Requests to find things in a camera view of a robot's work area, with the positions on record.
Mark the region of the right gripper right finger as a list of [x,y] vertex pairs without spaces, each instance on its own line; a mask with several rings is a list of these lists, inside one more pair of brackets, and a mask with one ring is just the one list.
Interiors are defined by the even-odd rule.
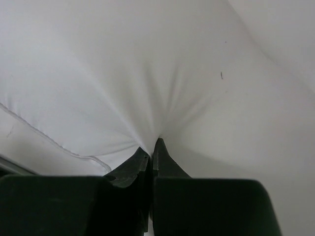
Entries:
[[162,138],[158,138],[154,148],[153,177],[190,177],[170,156]]

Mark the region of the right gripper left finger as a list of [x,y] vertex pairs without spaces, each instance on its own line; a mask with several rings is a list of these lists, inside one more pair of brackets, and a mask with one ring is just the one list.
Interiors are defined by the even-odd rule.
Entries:
[[128,188],[145,176],[148,166],[149,155],[139,147],[128,160],[104,175],[103,178],[114,187]]

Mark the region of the white pillow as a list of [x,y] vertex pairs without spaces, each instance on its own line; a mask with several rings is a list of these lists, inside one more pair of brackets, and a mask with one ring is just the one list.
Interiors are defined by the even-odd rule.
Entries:
[[163,137],[315,182],[312,0],[3,0],[0,106],[80,158]]

